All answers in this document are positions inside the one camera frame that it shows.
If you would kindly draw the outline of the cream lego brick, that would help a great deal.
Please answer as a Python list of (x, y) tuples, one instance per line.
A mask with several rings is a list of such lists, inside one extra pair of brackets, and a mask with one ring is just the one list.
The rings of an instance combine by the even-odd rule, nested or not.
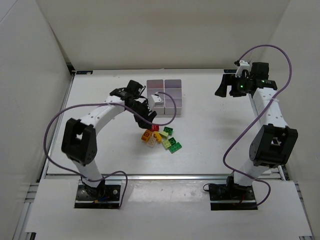
[(156, 144), (157, 140), (152, 136), (148, 142), (146, 143), (146, 145), (150, 148), (153, 148)]

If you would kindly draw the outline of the orange lego brick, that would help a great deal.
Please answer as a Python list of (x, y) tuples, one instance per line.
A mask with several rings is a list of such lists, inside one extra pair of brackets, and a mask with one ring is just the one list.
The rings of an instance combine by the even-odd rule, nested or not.
[(141, 136), (141, 140), (147, 143), (152, 135), (153, 135), (153, 132), (147, 129)]

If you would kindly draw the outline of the dark green small lego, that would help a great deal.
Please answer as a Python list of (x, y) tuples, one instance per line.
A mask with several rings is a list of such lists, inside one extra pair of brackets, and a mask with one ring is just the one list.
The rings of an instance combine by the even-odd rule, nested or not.
[(174, 137), (169, 138), (168, 141), (169, 141), (171, 146), (173, 146), (173, 145), (175, 145), (177, 143), (177, 141), (175, 140)]

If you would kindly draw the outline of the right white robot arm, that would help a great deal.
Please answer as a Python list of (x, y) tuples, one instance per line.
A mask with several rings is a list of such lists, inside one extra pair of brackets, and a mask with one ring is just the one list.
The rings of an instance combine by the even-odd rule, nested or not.
[(250, 96), (253, 109), (260, 117), (260, 129), (249, 147), (248, 160), (239, 171), (227, 178), (226, 192), (242, 194), (269, 169), (285, 165), (298, 139), (298, 131), (290, 128), (281, 113), (275, 81), (269, 79), (269, 64), (244, 60), (235, 62), (235, 73), (225, 73), (215, 95), (225, 98)]

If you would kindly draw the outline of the dark green square lego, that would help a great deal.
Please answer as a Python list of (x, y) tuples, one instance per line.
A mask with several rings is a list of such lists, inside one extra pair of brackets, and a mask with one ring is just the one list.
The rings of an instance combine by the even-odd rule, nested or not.
[(173, 133), (173, 128), (165, 126), (163, 131), (168, 133), (169, 136), (171, 136)]

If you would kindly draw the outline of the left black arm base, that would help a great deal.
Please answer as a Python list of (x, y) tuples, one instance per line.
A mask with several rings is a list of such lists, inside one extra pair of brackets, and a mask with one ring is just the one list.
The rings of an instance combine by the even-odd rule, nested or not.
[(118, 209), (120, 207), (120, 184), (106, 184), (101, 191), (87, 191), (84, 184), (79, 184), (75, 195), (75, 209)]

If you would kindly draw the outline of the white divided container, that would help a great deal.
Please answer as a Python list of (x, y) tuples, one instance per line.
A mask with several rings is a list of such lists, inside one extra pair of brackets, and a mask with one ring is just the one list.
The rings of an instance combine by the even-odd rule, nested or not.
[[(146, 96), (149, 99), (151, 95), (155, 95), (158, 92), (164, 91), (164, 80), (163, 79), (149, 79), (146, 81)], [(165, 102), (164, 95), (159, 95), (161, 102), (156, 102), (153, 110), (156, 111), (157, 115), (165, 114)]]
[[(169, 94), (176, 106), (176, 115), (179, 116), (182, 113), (183, 98), (182, 98), (182, 80), (181, 79), (165, 79), (164, 80), (164, 92)], [(166, 115), (173, 115), (175, 107), (173, 100), (165, 95), (164, 99), (164, 113)]]

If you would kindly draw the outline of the right white divided container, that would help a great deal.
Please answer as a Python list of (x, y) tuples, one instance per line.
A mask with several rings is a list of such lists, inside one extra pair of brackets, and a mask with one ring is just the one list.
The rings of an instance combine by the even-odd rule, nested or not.
[[(165, 79), (164, 80), (164, 92), (169, 94), (176, 106), (176, 115), (179, 116), (182, 113), (183, 98), (182, 98), (182, 80), (181, 79)], [(164, 99), (164, 113), (166, 115), (173, 115), (175, 107), (173, 100), (165, 95)]]

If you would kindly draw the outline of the light green lego brick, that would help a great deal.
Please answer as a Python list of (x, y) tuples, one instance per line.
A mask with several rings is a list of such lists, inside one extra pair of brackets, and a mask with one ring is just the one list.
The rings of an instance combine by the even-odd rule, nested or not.
[(170, 141), (169, 141), (168, 139), (164, 140), (164, 141), (162, 142), (162, 145), (163, 145), (163, 147), (164, 147), (165, 149), (168, 149), (169, 147), (171, 147), (171, 143), (170, 143)]

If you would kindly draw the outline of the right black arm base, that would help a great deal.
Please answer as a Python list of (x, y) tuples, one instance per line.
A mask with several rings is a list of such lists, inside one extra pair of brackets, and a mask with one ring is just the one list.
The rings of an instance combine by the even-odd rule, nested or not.
[(257, 210), (257, 201), (252, 186), (245, 189), (227, 187), (227, 184), (206, 183), (202, 189), (209, 194), (211, 211)]

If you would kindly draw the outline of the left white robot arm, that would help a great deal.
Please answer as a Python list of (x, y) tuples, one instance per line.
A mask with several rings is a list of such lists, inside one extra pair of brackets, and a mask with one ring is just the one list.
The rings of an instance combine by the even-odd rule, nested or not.
[(162, 100), (152, 94), (140, 102), (144, 88), (130, 80), (127, 87), (111, 91), (104, 105), (79, 119), (70, 118), (66, 122), (61, 150), (76, 166), (84, 185), (97, 189), (102, 181), (95, 157), (98, 152), (97, 135), (103, 127), (125, 110), (132, 110), (149, 122), (156, 117), (154, 107)]

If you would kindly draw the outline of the red lego brick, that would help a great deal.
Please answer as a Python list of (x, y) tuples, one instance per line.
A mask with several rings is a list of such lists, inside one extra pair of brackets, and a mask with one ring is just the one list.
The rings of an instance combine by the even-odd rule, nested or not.
[(152, 131), (152, 132), (158, 132), (159, 129), (160, 129), (160, 127), (159, 127), (158, 125), (152, 125), (152, 126), (151, 126), (151, 131)]

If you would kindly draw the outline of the yellow curved lego brick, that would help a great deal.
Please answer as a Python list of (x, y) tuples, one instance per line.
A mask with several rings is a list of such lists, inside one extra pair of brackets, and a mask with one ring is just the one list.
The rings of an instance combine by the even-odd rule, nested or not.
[(160, 135), (160, 133), (158, 131), (154, 131), (153, 132), (153, 137), (155, 138), (155, 140), (160, 144), (162, 142), (162, 136)]

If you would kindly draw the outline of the green flat lego plate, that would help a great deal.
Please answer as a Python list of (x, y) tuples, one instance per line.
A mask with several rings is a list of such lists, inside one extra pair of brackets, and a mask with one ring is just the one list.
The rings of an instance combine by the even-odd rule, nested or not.
[(182, 145), (179, 142), (176, 142), (175, 144), (171, 145), (168, 150), (173, 154), (180, 150), (182, 148)]

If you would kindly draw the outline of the left white divided container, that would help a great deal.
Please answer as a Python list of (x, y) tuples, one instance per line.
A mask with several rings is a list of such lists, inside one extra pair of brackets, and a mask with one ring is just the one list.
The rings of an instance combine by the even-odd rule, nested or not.
[[(164, 80), (163, 79), (149, 79), (146, 81), (146, 96), (149, 99), (151, 95), (155, 95), (158, 92), (164, 91)], [(156, 102), (153, 110), (156, 111), (157, 115), (165, 114), (165, 102), (164, 95), (159, 95), (161, 102)]]

